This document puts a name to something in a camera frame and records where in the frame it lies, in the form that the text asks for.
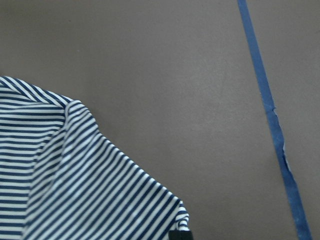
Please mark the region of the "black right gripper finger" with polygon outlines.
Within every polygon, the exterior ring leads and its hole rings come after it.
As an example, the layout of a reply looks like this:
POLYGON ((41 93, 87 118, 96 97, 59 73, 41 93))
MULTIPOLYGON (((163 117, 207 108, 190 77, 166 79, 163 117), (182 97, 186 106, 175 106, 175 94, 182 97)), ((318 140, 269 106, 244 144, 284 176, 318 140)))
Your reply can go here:
POLYGON ((170 230, 168 237, 169 240, 193 240, 193 233, 184 230, 170 230))

